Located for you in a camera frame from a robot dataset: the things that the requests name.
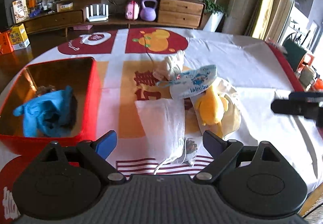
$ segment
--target red and white stripe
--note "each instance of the red and white stripe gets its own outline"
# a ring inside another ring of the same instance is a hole
[[[170,174],[189,174],[194,177],[201,169],[205,168],[213,161],[210,156],[196,156],[194,166],[188,164],[173,165],[166,164],[161,166],[157,175]],[[124,174],[128,179],[131,174],[152,175],[155,167],[158,165],[154,158],[142,158],[136,160],[117,160],[117,170]]]

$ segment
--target wooden floor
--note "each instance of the wooden floor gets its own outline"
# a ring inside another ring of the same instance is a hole
[[[126,28],[126,26],[94,26],[89,31],[68,30],[65,37],[64,29],[29,35],[30,46],[26,49],[15,50],[10,54],[0,56],[0,92],[4,90],[10,80],[31,60],[49,49],[77,38],[81,34],[91,34],[98,31],[108,31]]]

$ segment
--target red chinese character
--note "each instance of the red chinese character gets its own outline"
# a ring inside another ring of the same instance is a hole
[[[149,100],[149,96],[150,97],[156,97],[157,99],[160,99],[162,94],[160,92],[149,92],[149,91],[143,91],[143,96],[144,98],[142,98],[142,89],[138,89],[135,94],[137,95],[137,100]]]
[[[156,82],[159,80],[154,78],[151,71],[147,71],[145,73],[139,73],[138,71],[135,72],[135,78],[133,79],[136,81],[136,85],[144,84],[149,86],[154,86]]]

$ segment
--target white planter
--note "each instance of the white planter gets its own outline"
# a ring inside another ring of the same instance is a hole
[[[215,32],[222,17],[223,17],[222,12],[217,12],[215,14],[212,14],[208,19],[208,21],[206,22],[206,25],[204,26],[203,31]]]

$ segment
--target wooden tv cabinet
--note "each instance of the wooden tv cabinet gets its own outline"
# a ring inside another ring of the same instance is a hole
[[[198,28],[201,24],[205,5],[198,0],[157,0],[157,17],[153,22],[143,20],[127,20],[125,14],[109,16],[106,21],[88,22],[85,7],[101,4],[102,0],[62,0],[59,5],[73,2],[73,9],[67,12],[41,14],[23,21],[27,34],[39,33],[78,25],[151,25]]]

